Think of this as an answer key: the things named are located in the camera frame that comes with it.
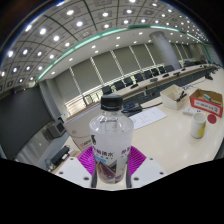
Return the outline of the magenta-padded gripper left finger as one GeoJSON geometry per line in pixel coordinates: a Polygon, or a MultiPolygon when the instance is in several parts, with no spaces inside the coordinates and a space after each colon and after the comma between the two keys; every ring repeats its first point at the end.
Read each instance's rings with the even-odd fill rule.
{"type": "Polygon", "coordinates": [[[92,148],[85,149],[77,157],[69,157],[56,175],[84,188],[95,188],[97,174],[92,148]]]}

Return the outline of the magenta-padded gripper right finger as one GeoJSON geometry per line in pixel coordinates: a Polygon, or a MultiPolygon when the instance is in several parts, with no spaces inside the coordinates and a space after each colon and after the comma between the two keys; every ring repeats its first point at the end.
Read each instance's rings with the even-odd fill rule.
{"type": "Polygon", "coordinates": [[[165,176],[165,170],[155,159],[131,147],[126,171],[127,187],[143,187],[165,176]]]}

